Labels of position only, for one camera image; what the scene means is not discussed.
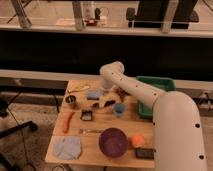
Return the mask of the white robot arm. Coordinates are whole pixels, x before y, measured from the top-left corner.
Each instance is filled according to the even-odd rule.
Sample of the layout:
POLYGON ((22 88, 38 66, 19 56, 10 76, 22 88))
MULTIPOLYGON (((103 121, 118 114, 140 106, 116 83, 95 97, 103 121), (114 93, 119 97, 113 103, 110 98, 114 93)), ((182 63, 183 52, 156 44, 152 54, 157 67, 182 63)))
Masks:
POLYGON ((152 109, 155 171, 207 171, 200 114, 190 96, 125 76, 119 61, 99 73, 105 89, 117 85, 152 109))

